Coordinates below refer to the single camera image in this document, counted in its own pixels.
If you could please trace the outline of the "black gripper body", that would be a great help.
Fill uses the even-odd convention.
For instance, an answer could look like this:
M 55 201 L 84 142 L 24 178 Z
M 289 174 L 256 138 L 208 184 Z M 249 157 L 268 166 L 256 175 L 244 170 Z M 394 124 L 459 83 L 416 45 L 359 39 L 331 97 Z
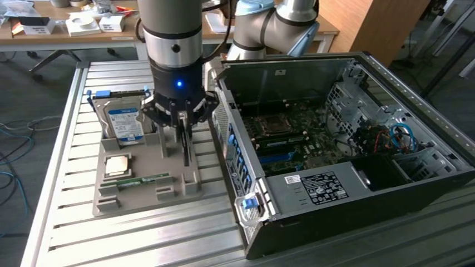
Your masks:
M 169 68 L 149 63 L 153 76 L 155 93 L 153 97 L 160 106 L 169 110 L 169 103 L 175 103 L 177 111 L 185 110 L 187 102 L 195 107 L 204 98 L 204 89 L 201 84 L 200 62 L 195 62 L 180 68 Z

